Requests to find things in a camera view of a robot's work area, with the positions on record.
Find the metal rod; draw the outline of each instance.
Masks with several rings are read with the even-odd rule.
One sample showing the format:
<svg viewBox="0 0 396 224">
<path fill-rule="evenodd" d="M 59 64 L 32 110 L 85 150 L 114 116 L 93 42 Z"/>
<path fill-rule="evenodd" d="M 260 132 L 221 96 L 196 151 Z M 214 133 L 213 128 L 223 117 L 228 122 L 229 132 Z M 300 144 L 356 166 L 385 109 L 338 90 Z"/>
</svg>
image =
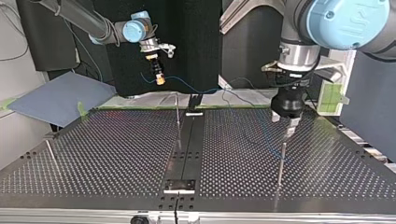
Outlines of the metal rod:
<svg viewBox="0 0 396 224">
<path fill-rule="evenodd" d="M 176 114 L 177 114 L 177 127 L 180 129 L 180 115 L 179 115 L 179 110 L 178 110 L 178 94 L 176 93 L 175 97 L 175 104 L 176 104 Z"/>
<path fill-rule="evenodd" d="M 280 165 L 279 165 L 279 176 L 278 176 L 278 178 L 277 178 L 277 185 L 279 186 L 279 187 L 281 187 L 282 186 L 282 175 L 283 175 L 283 166 L 284 166 L 284 164 L 285 164 L 285 157 L 286 157 L 286 146 L 287 146 L 288 144 L 285 142 L 285 143 L 283 143 L 282 144 L 282 155 L 281 155 L 281 158 L 280 158 Z"/>
<path fill-rule="evenodd" d="M 55 160 L 56 158 L 55 158 L 55 154 L 53 154 L 52 147 L 50 145 L 50 140 L 46 139 L 46 143 L 47 143 L 47 147 L 49 149 L 50 156 L 52 157 L 53 160 Z"/>
<path fill-rule="evenodd" d="M 39 3 L 56 15 L 72 22 L 92 37 L 100 39 L 108 33 L 106 22 L 93 10 L 85 8 L 76 0 L 63 0 L 60 1 L 61 5 L 58 2 L 57 0 L 42 0 Z"/>
</svg>

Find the black curtain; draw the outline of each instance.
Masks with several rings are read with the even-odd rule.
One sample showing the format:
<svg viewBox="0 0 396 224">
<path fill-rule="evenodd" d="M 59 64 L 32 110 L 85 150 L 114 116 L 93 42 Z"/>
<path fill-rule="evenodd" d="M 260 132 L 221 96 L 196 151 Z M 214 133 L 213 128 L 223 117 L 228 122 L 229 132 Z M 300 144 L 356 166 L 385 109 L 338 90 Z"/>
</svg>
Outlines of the black curtain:
<svg viewBox="0 0 396 224">
<path fill-rule="evenodd" d="M 111 21 L 128 21 L 132 13 L 146 10 L 158 24 L 156 36 L 163 43 L 177 47 L 175 57 L 161 55 L 166 77 L 179 77 L 197 91 L 218 86 L 221 67 L 219 18 L 221 0 L 94 0 L 95 9 Z M 148 84 L 155 78 L 149 62 L 138 44 L 123 43 L 119 48 L 106 46 L 117 92 L 121 96 L 148 91 L 181 91 L 196 93 L 177 79 L 165 85 Z"/>
</svg>

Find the blue cable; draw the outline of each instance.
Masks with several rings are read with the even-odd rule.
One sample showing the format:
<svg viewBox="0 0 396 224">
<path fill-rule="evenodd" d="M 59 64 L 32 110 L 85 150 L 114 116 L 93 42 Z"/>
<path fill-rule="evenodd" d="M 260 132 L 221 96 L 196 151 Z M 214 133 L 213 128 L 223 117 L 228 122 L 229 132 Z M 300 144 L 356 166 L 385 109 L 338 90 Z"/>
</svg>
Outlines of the blue cable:
<svg viewBox="0 0 396 224">
<path fill-rule="evenodd" d="M 142 77 L 148 84 L 154 83 L 154 82 L 156 81 L 155 79 L 154 79 L 154 80 L 151 80 L 151 81 L 148 81 L 148 80 L 143 76 L 142 73 L 140 73 L 140 75 L 141 75 L 141 77 Z M 189 88 L 192 89 L 193 91 L 197 92 L 198 94 L 208 94 L 208 93 L 210 93 L 210 92 L 216 92 L 216 91 L 227 91 L 227 92 L 229 92 L 230 94 L 237 96 L 237 95 L 236 95 L 234 92 L 232 92 L 232 91 L 228 91 L 228 90 L 225 90 L 225 89 L 223 90 L 223 89 L 219 89 L 219 88 L 211 89 L 211 90 L 208 90 L 208 91 L 198 91 L 198 90 L 196 90 L 194 87 L 192 87 L 189 83 L 187 83 L 186 81 L 184 81 L 184 80 L 183 80 L 182 78 L 180 78 L 180 77 L 166 77 L 165 79 L 172 79 L 172 78 L 179 80 L 179 81 L 182 82 L 184 85 L 186 85 L 187 87 L 189 87 Z M 260 119 L 260 121 L 261 121 L 262 124 L 263 124 L 263 128 L 265 128 L 265 122 L 262 121 L 261 119 Z M 265 142 L 267 143 L 267 145 L 268 145 L 268 147 L 269 147 L 270 152 L 272 152 L 272 153 L 273 153 L 276 157 L 278 157 L 279 159 L 282 159 L 282 156 L 281 156 L 280 152 L 274 150 L 274 149 L 272 148 L 271 144 L 269 144 L 269 141 L 268 141 L 267 136 L 266 136 L 265 134 L 264 134 L 264 138 L 265 138 Z M 285 162 L 286 162 L 286 163 L 289 163 L 289 160 L 288 160 L 286 157 L 285 157 Z"/>
<path fill-rule="evenodd" d="M 156 81 L 155 79 L 152 80 L 152 81 L 148 81 L 148 80 L 145 78 L 145 76 L 143 76 L 142 73 L 140 73 L 140 76 L 142 76 L 142 78 L 143 78 L 148 84 L 151 84 L 151 83 L 153 83 L 153 82 Z M 166 77 L 165 79 L 167 80 L 167 79 L 172 79 L 172 78 L 181 81 L 184 85 L 186 85 L 188 88 L 192 89 L 193 91 L 197 92 L 198 94 L 208 94 L 208 93 L 210 93 L 210 92 L 214 93 L 214 92 L 216 92 L 216 91 L 222 91 L 222 89 L 219 89 L 219 88 L 211 89 L 211 90 L 208 90 L 208 91 L 198 91 L 198 90 L 196 90 L 194 87 L 192 87 L 189 83 L 187 83 L 185 80 L 181 79 L 180 77 Z"/>
</svg>

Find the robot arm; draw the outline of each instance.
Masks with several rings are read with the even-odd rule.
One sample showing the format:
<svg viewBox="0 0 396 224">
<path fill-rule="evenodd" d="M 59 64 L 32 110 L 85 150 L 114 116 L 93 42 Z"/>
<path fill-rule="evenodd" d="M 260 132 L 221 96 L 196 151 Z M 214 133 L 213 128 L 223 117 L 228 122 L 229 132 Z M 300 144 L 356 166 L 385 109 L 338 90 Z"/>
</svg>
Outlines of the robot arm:
<svg viewBox="0 0 396 224">
<path fill-rule="evenodd" d="M 112 23 L 99 13 L 83 7 L 76 0 L 32 0 L 32 2 L 43 5 L 53 11 L 56 16 L 62 16 L 87 32 L 94 44 L 119 46 L 121 42 L 139 43 L 141 52 L 150 62 L 157 84 L 162 85 L 165 82 L 159 51 L 165 51 L 168 57 L 172 58 L 176 47 L 158 43 L 155 36 L 157 25 L 151 23 L 147 11 L 132 14 L 130 21 Z"/>
<path fill-rule="evenodd" d="M 395 22 L 393 0 L 288 0 L 277 66 L 296 81 L 279 88 L 273 111 L 285 118 L 301 116 L 304 77 L 316 69 L 320 47 L 396 58 Z"/>
</svg>

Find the cable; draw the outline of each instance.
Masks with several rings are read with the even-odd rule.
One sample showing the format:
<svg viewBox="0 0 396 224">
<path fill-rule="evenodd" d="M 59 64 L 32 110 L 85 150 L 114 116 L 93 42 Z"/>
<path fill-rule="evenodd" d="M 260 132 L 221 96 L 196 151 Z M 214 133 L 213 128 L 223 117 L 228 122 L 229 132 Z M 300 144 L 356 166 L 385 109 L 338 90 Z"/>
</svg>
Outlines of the cable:
<svg viewBox="0 0 396 224">
<path fill-rule="evenodd" d="M 91 54 L 88 52 L 87 48 L 85 48 L 84 44 L 82 43 L 82 41 L 78 38 L 78 36 L 76 35 L 76 33 L 72 30 L 72 28 L 70 27 L 69 23 L 67 23 L 67 21 L 64 19 L 64 23 L 66 24 L 67 28 L 69 28 L 70 32 L 72 33 L 72 35 L 76 38 L 76 40 L 78 41 L 78 43 L 84 48 L 85 52 L 87 52 L 88 56 L 90 57 L 91 61 L 93 62 L 93 64 L 95 65 L 97 71 L 99 72 L 99 78 L 101 82 L 103 82 L 103 75 L 102 75 L 102 71 L 99 68 L 99 65 L 96 63 L 96 61 L 93 59 L 93 57 L 91 56 Z"/>
<path fill-rule="evenodd" d="M 13 114 L 15 114 L 15 111 L 12 111 L 12 112 L 10 112 L 8 114 L 5 114 L 4 116 L 0 117 L 0 119 L 3 119 L 5 117 L 8 117 L 8 116 L 13 115 Z"/>
<path fill-rule="evenodd" d="M 20 15 L 18 14 L 17 10 L 16 10 L 15 8 L 13 8 L 12 6 L 6 4 L 6 3 L 0 2 L 0 9 L 1 9 L 0 11 L 2 12 L 2 14 L 3 14 L 3 15 L 6 17 L 6 19 L 10 22 L 11 26 L 12 26 L 14 29 L 15 29 L 21 36 L 25 37 L 23 31 L 21 31 L 21 30 L 18 28 L 18 26 L 12 21 L 12 19 L 7 15 L 7 13 L 6 13 L 1 7 L 6 7 L 6 8 L 8 8 L 9 10 L 11 10 L 12 13 L 18 18 L 18 20 L 21 21 L 21 17 L 20 17 Z M 13 61 L 13 60 L 19 59 L 19 58 L 25 56 L 25 55 L 27 54 L 28 51 L 29 51 L 29 45 L 26 43 L 26 49 L 24 50 L 24 52 L 23 52 L 22 54 L 20 54 L 20 55 L 18 55 L 18 56 L 15 56 L 15 57 L 11 57 L 11 58 L 0 59 L 0 62 L 8 62 L 8 61 Z"/>
<path fill-rule="evenodd" d="M 312 106 L 315 108 L 315 110 L 318 111 L 318 106 L 317 106 L 317 104 L 314 103 L 314 100 L 312 99 L 311 95 L 309 94 L 309 91 L 307 89 L 305 89 L 305 92 L 309 98 L 309 101 L 311 101 Z"/>
<path fill-rule="evenodd" d="M 18 20 L 21 20 L 20 15 L 18 14 L 17 10 L 15 10 L 15 8 L 13 8 L 12 6 L 9 6 L 6 3 L 0 3 L 0 9 L 1 12 L 3 13 L 3 15 L 7 18 L 7 20 L 9 21 L 9 23 L 12 25 L 12 27 L 18 32 L 20 33 L 21 36 L 25 37 L 24 33 L 22 30 L 20 30 L 20 28 L 12 21 L 12 19 L 7 15 L 7 13 L 1 8 L 1 7 L 6 7 L 9 10 L 11 10 L 11 12 L 15 15 L 15 17 L 18 18 Z"/>
<path fill-rule="evenodd" d="M 371 53 L 364 53 L 367 57 L 379 61 L 381 63 L 396 63 L 396 59 L 382 59 Z"/>
<path fill-rule="evenodd" d="M 148 84 L 152 84 L 152 83 L 154 83 L 155 81 L 156 81 L 156 79 L 154 79 L 154 80 L 151 80 L 151 81 L 148 81 L 144 76 L 143 76 L 143 73 L 140 73 L 140 76 L 148 83 Z M 215 89 L 211 89 L 211 90 L 208 90 L 208 91 L 198 91 L 198 90 L 196 90 L 194 87 L 192 87 L 191 85 L 189 85 L 189 83 L 187 83 L 186 81 L 184 81 L 183 79 L 181 79 L 180 77 L 166 77 L 165 78 L 166 80 L 167 79 L 177 79 L 177 80 L 179 80 L 180 82 L 182 82 L 184 85 L 186 85 L 188 88 L 190 88 L 190 89 L 192 89 L 193 91 L 195 91 L 196 93 L 198 93 L 198 94 L 208 94 L 208 93 L 214 93 L 214 92 L 216 92 L 216 91 L 221 91 L 221 89 L 219 89 L 219 88 L 215 88 Z"/>
<path fill-rule="evenodd" d="M 151 84 L 151 83 L 154 83 L 154 82 L 155 82 L 155 80 L 148 81 L 148 80 L 143 76 L 142 73 L 140 73 L 140 75 L 142 76 L 142 78 L 143 78 L 148 84 Z M 251 103 L 251 102 L 248 101 L 248 100 L 245 100 L 245 99 L 241 98 L 238 94 L 236 94 L 236 93 L 234 93 L 234 92 L 232 92 L 232 91 L 228 91 L 228 90 L 226 90 L 226 89 L 222 90 L 222 89 L 219 89 L 219 88 L 217 88 L 217 89 L 211 89 L 211 90 L 208 90 L 208 91 L 198 91 L 198 90 L 196 90 L 194 87 L 192 87 L 191 85 L 189 85 L 186 81 L 184 81 L 184 80 L 183 80 L 182 78 L 180 78 L 180 77 L 166 77 L 165 79 L 171 79 L 171 78 L 174 78 L 174 79 L 179 80 L 180 82 L 182 82 L 183 84 L 185 84 L 187 87 L 189 87 L 189 88 L 192 89 L 193 91 L 197 92 L 198 94 L 207 94 L 207 93 L 212 92 L 212 91 L 224 91 L 224 92 L 227 91 L 228 93 L 234 95 L 234 96 L 235 96 L 236 98 L 238 98 L 239 100 L 241 100 L 241 101 L 243 101 L 243 102 L 245 102 L 245 103 L 248 103 L 248 104 L 252 105 L 253 107 L 256 107 L 253 103 Z M 248 80 L 248 79 L 245 78 L 245 77 L 238 77 L 238 78 L 232 80 L 230 83 L 235 82 L 237 79 Z M 258 111 L 259 111 L 259 113 L 262 114 L 263 117 L 265 116 L 261 110 L 258 110 Z M 263 124 L 263 128 L 265 128 L 265 121 L 264 121 L 264 120 L 260 120 L 260 121 L 261 121 L 262 124 Z M 274 149 L 272 148 L 272 146 L 271 146 L 271 144 L 269 143 L 269 140 L 268 140 L 266 134 L 264 134 L 264 140 L 265 140 L 265 142 L 266 142 L 266 144 L 267 144 L 268 149 L 270 150 L 270 152 L 273 153 L 274 156 L 276 156 L 277 158 L 281 159 L 282 157 L 281 157 L 281 155 L 280 155 L 280 152 L 277 152 L 276 150 L 274 150 Z"/>
</svg>

